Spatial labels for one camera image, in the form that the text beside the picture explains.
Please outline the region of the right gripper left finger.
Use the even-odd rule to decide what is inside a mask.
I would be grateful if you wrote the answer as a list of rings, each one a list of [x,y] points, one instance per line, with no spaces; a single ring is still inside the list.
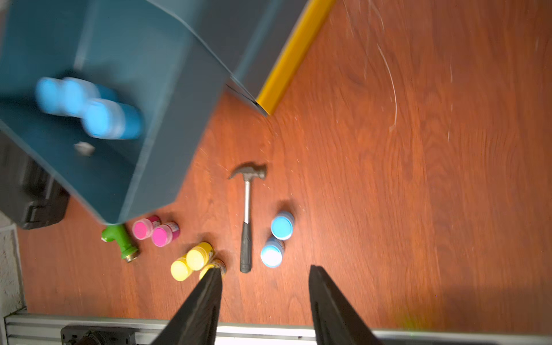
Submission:
[[[221,307],[222,275],[210,269],[153,344],[214,344]]]

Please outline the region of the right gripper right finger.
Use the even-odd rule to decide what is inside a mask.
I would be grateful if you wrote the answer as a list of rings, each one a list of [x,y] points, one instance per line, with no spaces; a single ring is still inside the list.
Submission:
[[[381,343],[323,267],[310,267],[308,286],[316,343]]]

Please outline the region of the blue paint can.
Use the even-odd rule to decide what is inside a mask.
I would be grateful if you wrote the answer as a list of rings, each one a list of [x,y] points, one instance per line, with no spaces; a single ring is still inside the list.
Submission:
[[[295,218],[288,211],[279,212],[271,223],[273,236],[281,241],[289,240],[293,235]]]
[[[137,108],[106,99],[91,99],[80,120],[85,132],[98,139],[138,139],[144,129]]]
[[[265,266],[276,268],[282,264],[284,253],[285,247],[283,241],[270,237],[263,247],[260,257]]]
[[[117,101],[118,97],[114,90],[97,83],[72,77],[62,80],[60,105],[64,115],[81,117],[85,106],[91,99]]]
[[[57,78],[40,78],[35,87],[35,99],[41,112],[63,116],[61,109],[62,80]]]

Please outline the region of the teal top drawer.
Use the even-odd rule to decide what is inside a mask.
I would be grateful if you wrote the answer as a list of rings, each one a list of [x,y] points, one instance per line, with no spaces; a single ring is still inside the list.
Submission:
[[[35,85],[73,76],[138,108],[135,140],[42,113]],[[227,72],[149,1],[12,1],[1,48],[1,130],[105,224],[175,201]]]

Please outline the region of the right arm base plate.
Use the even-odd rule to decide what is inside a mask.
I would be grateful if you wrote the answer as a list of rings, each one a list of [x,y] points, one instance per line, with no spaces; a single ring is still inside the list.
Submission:
[[[135,330],[125,327],[69,325],[60,331],[62,344],[71,345],[135,345]]]

